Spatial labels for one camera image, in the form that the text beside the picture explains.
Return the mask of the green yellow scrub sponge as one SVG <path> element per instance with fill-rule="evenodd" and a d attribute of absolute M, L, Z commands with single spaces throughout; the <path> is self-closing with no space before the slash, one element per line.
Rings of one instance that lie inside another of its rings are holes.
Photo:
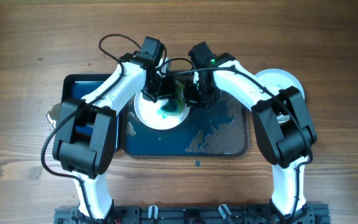
<path fill-rule="evenodd" d="M 181 82 L 175 82 L 175 96 L 168 99 L 168 101 L 161 106 L 159 112 L 165 116 L 179 116 L 185 109 L 185 103 L 183 100 L 184 86 Z"/>

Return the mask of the white plate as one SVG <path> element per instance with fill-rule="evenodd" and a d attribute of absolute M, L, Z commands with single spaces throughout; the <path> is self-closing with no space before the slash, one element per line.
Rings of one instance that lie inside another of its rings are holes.
<path fill-rule="evenodd" d="M 290 86 L 294 86 L 301 92 L 303 99 L 305 99 L 305 92 L 301 83 L 295 76 L 287 71 L 270 68 L 258 72 L 255 76 L 260 82 L 264 82 L 269 86 L 276 86 L 279 89 L 287 89 Z"/>
<path fill-rule="evenodd" d="M 156 103 L 142 98 L 142 92 L 138 92 L 134 98 L 134 110 L 138 119 L 147 127 L 156 130 L 172 129 L 181 124 L 190 112 L 190 108 L 185 105 L 185 109 L 179 116 L 165 116 L 159 109 L 168 99 L 158 100 Z"/>

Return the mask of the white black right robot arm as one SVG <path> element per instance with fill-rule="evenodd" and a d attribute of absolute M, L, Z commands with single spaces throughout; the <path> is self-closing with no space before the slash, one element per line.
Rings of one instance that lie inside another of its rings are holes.
<path fill-rule="evenodd" d="M 209 107 L 225 91 L 250 110 L 257 145 L 273 168 L 272 207 L 286 222 L 300 215 L 306 203 L 303 172 L 317 140 L 301 90 L 261 80 L 231 54 L 212 53 L 206 42 L 194 45 L 188 56 L 198 80 L 185 84 L 185 103 Z"/>

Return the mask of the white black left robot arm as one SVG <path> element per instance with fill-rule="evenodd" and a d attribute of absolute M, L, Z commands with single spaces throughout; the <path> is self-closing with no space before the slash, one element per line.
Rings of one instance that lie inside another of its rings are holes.
<path fill-rule="evenodd" d="M 116 70 L 97 89 L 62 102 L 56 128 L 44 144 L 53 142 L 52 156 L 64 170 L 61 177 L 78 185 L 82 222 L 116 221 L 105 172 L 116 150 L 117 116 L 138 92 L 153 103 L 175 96 L 173 82 L 164 83 L 161 76 L 165 50 L 161 41 L 146 37 L 137 51 L 114 58 Z"/>

